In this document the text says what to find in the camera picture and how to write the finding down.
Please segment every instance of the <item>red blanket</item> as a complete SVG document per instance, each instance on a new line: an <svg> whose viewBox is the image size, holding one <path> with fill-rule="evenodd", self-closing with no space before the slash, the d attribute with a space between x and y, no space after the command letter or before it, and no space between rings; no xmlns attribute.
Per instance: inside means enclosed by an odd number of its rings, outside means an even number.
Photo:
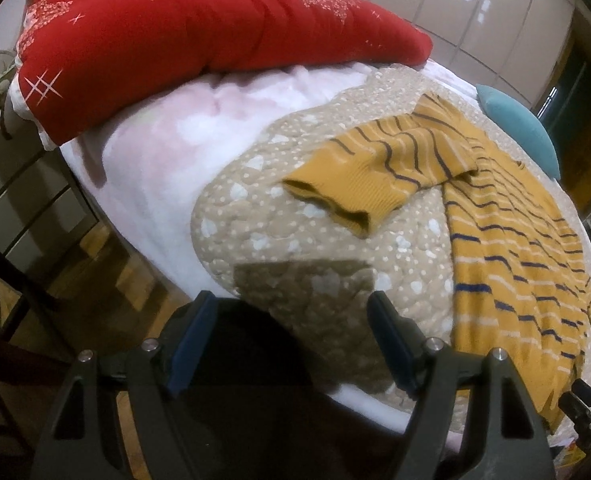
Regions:
<svg viewBox="0 0 591 480"><path fill-rule="evenodd" d="M364 0L36 0L25 25L12 95L57 144L203 72L413 65L432 48Z"/></svg>

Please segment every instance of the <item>yellow sweater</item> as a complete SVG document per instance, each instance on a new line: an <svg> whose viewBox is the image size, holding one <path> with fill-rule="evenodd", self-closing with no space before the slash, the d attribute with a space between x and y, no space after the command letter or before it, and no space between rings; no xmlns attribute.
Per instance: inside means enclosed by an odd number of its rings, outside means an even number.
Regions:
<svg viewBox="0 0 591 480"><path fill-rule="evenodd" d="M454 347L506 348L537 410L557 427L557 401L583 366L591 277L578 235L522 163L453 105L424 94L411 114L325 142L284 184L299 198L324 201L360 237L416 191L443 184Z"/></svg>

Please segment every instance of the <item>floral pattern on red blanket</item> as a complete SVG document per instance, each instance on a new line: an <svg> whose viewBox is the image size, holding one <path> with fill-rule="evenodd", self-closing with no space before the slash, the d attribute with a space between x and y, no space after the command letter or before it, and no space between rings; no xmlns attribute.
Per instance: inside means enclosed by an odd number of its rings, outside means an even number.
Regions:
<svg viewBox="0 0 591 480"><path fill-rule="evenodd" d="M63 144L203 72L413 65L431 48L426 34L365 0L37 0L18 40L12 98Z"/></svg>

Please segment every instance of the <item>white cross pattern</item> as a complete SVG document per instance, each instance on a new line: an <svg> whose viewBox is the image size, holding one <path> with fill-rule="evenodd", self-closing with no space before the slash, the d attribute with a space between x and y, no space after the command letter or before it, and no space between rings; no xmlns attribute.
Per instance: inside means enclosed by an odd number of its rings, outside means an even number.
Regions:
<svg viewBox="0 0 591 480"><path fill-rule="evenodd" d="M78 23L78 20L80 18L84 18L84 16L85 16L85 14L78 13L78 15L75 18L72 18L69 20L69 23L74 22L74 25L75 25L76 23Z"/></svg>
<svg viewBox="0 0 591 480"><path fill-rule="evenodd" d="M49 93L49 91L51 90L54 94L56 94L58 97L60 97L61 99L64 99L53 87L54 83L56 82L56 79L58 79L58 77L60 77L60 74L62 73L62 70L60 72L58 72L56 74L56 76L51 80L51 82L47 83L43 78L45 75L47 75L47 70L45 70L42 75L38 76L38 80L35 83L32 83L31 81L29 81L27 78L25 78L24 80L29 83L29 85L31 85L31 91L27 94L27 96L25 97L25 100L28 100L29 97L31 97L31 94L34 93L34 91L38 94L40 94L40 99L38 100L38 102L36 103L36 106L39 105L42 102L42 99L44 99L45 97L47 97L47 94ZM42 83L45 86L44 90L40 90L40 88L38 88L38 85Z"/></svg>

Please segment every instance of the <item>metal screw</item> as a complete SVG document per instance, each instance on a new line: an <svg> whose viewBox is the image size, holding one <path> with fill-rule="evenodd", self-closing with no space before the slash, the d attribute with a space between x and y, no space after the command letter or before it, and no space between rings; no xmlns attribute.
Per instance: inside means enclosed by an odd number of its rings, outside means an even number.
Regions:
<svg viewBox="0 0 591 480"><path fill-rule="evenodd" d="M93 358L92 350L83 350L78 354L78 360L80 363L88 363Z"/></svg>
<svg viewBox="0 0 591 480"><path fill-rule="evenodd" d="M140 348L143 349L145 352L153 352L159 346L158 340L155 337L148 337L145 339Z"/></svg>
<svg viewBox="0 0 591 480"><path fill-rule="evenodd" d="M432 354L440 352L445 347L445 342L439 337L429 337L424 342L424 347Z"/></svg>
<svg viewBox="0 0 591 480"><path fill-rule="evenodd" d="M491 355L494 356L498 361L505 361L509 357L509 352L504 348L494 348L491 350Z"/></svg>

